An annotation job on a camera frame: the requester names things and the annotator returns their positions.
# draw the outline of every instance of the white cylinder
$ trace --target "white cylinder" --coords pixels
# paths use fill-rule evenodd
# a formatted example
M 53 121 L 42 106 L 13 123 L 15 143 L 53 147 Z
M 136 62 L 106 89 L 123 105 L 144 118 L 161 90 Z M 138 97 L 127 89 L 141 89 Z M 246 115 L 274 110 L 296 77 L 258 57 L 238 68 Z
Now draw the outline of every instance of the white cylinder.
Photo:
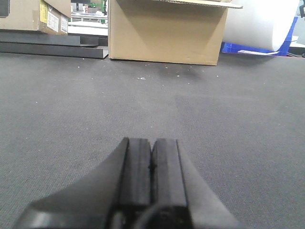
M 285 41 L 300 0 L 232 0 L 224 42 L 277 51 Z

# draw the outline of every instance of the cardboard box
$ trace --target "cardboard box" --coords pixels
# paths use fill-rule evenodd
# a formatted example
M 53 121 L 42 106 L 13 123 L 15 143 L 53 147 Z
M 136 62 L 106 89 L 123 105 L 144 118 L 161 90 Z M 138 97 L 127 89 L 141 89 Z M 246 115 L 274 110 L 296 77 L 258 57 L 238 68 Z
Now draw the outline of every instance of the cardboard box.
M 217 65 L 229 2 L 110 0 L 109 57 Z
M 70 17 L 70 0 L 10 0 L 8 15 L 0 18 L 0 29 L 67 34 Z

